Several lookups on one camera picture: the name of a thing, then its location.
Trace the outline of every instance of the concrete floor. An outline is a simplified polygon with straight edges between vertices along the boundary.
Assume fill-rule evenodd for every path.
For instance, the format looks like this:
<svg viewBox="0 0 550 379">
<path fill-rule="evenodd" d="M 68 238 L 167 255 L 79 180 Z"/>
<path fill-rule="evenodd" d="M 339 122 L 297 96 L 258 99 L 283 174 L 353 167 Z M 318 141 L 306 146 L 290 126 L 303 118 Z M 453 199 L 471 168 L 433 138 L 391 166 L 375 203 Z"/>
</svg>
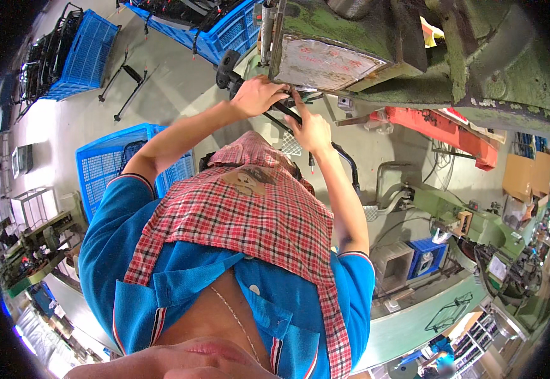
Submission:
<svg viewBox="0 0 550 379">
<path fill-rule="evenodd" d="M 142 72 L 146 65 L 149 78 L 134 101 L 124 111 L 119 123 L 113 121 L 113 115 L 119 111 L 135 87 L 135 82 L 126 75 L 119 76 L 103 103 L 97 99 L 101 91 L 95 90 L 72 96 L 61 102 L 40 100 L 33 105 L 21 122 L 13 126 L 10 149 L 12 151 L 15 146 L 36 144 L 35 169 L 16 180 L 11 178 L 10 196 L 12 197 L 39 186 L 53 186 L 57 198 L 78 191 L 79 182 L 75 166 L 77 148 L 109 133 L 140 123 L 169 125 L 180 117 L 195 115 L 220 100 L 228 98 L 225 90 L 219 90 L 214 85 L 215 71 L 209 62 L 201 57 L 192 60 L 191 52 L 186 47 L 155 30 L 150 30 L 149 38 L 145 41 L 143 20 L 128 9 L 122 7 L 118 13 L 111 0 L 79 0 L 75 3 L 84 9 L 88 7 L 93 9 L 98 15 L 107 18 L 115 25 L 122 25 L 112 48 L 105 80 L 108 80 L 123 61 L 126 47 L 129 48 L 128 64 L 139 72 Z M 64 4 L 66 0 L 56 0 L 51 3 L 47 13 L 34 26 L 35 37 L 49 32 L 54 27 Z M 309 109 L 314 113 L 322 114 L 328 121 L 345 117 L 344 112 L 336 107 L 336 98 L 333 96 L 327 96 L 325 100 L 315 102 L 309 106 Z M 277 118 L 283 118 L 281 113 L 274 113 L 274 115 Z M 256 130 L 275 147 L 279 147 L 283 131 L 273 126 L 264 116 L 259 116 L 230 125 L 203 140 L 194 149 L 195 164 L 206 153 L 233 142 L 250 129 Z M 421 181 L 431 171 L 434 163 L 430 142 L 420 133 L 401 125 L 396 125 L 390 135 L 382 135 L 373 130 L 367 131 L 360 125 L 332 126 L 332 140 L 343 146 L 355 159 L 364 204 L 375 201 L 376 172 L 381 163 L 408 161 L 418 169 L 415 175 L 406 175 L 404 178 L 401 178 L 398 173 L 387 173 L 383 180 L 385 190 L 400 181 L 411 179 Z M 448 190 L 464 201 L 478 200 L 485 208 L 489 207 L 491 201 L 503 203 L 501 184 L 506 154 L 510 148 L 508 141 L 506 146 L 500 149 L 497 167 L 488 172 L 477 169 L 473 160 L 456 158 Z M 311 175 L 307 164 L 307 153 L 303 152 L 302 156 L 293 156 L 293 161 L 315 187 L 317 198 L 328 204 L 321 172 L 316 167 L 314 175 Z M 347 168 L 350 177 L 347 163 L 343 162 L 343 165 Z M 427 183 L 441 187 L 451 166 L 448 164 L 435 170 Z M 376 241 L 382 231 L 401 220 L 414 218 L 417 215 L 421 213 L 408 210 L 381 217 L 370 223 L 371 241 Z M 428 223 L 422 219 L 413 220 L 387 233 L 380 245 L 400 239 L 424 238 L 428 235 Z"/>
</svg>

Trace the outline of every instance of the red machine part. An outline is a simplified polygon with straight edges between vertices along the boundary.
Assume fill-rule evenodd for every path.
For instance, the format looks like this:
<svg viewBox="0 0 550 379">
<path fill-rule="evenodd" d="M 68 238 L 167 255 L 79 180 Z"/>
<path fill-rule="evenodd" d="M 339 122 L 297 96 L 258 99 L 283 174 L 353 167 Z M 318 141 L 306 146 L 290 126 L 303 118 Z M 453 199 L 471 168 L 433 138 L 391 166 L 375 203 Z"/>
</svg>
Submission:
<svg viewBox="0 0 550 379">
<path fill-rule="evenodd" d="M 386 120 L 380 119 L 379 113 L 386 115 Z M 370 118 L 403 125 L 467 152 L 476 158 L 475 167 L 478 169 L 490 171 L 496 167 L 498 152 L 495 148 L 433 110 L 385 107 L 384 113 L 372 112 Z"/>
</svg>

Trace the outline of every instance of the plaid apron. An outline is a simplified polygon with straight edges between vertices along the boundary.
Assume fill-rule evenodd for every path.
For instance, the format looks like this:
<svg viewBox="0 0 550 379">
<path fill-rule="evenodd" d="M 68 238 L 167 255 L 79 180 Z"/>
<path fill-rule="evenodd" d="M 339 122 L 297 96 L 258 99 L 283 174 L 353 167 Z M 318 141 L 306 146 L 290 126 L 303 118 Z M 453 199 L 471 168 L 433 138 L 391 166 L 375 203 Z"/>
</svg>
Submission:
<svg viewBox="0 0 550 379">
<path fill-rule="evenodd" d="M 351 347 L 330 267 L 332 213 L 298 167 L 250 131 L 176 182 L 142 231 L 124 282 L 146 286 L 162 246 L 188 241 L 243 252 L 317 287 L 332 378 L 351 371 Z"/>
</svg>

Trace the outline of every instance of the fluorescent light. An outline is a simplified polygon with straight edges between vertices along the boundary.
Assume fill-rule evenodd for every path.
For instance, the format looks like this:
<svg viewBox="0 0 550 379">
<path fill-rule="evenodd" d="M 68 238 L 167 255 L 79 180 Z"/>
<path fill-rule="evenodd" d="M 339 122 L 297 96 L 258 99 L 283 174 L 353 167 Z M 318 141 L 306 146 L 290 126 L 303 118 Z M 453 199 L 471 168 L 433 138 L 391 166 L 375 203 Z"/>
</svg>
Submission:
<svg viewBox="0 0 550 379">
<path fill-rule="evenodd" d="M 35 351 L 35 349 L 33 349 L 33 345 L 31 345 L 31 342 L 29 342 L 29 340 L 25 336 L 21 336 L 21 339 L 22 339 L 22 342 L 24 342 L 25 345 L 27 345 L 27 349 L 29 349 L 31 353 L 34 353 L 35 355 L 37 355 L 37 352 Z"/>
</svg>

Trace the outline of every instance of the worker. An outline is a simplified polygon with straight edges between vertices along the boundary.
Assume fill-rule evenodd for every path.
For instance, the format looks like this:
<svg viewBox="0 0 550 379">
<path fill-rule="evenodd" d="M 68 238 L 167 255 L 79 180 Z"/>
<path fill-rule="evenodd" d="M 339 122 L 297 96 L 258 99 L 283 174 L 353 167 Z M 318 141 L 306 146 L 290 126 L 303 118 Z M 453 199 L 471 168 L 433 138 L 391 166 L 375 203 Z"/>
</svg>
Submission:
<svg viewBox="0 0 550 379">
<path fill-rule="evenodd" d="M 454 366 L 454 349 L 450 345 L 450 339 L 439 335 L 429 343 L 429 346 L 434 355 L 421 364 L 424 370 L 422 378 L 451 378 L 456 368 Z M 437 370 L 437 375 L 433 375 L 432 368 Z"/>
<path fill-rule="evenodd" d="M 79 273 L 124 357 L 74 368 L 70 378 L 343 378 L 357 364 L 375 284 L 367 224 L 330 125 L 295 90 L 302 125 L 286 122 L 313 153 L 332 212 L 253 131 L 153 199 L 152 183 L 180 156 L 269 110 L 287 89 L 264 75 L 244 82 L 233 100 L 149 140 L 106 186 Z"/>
</svg>

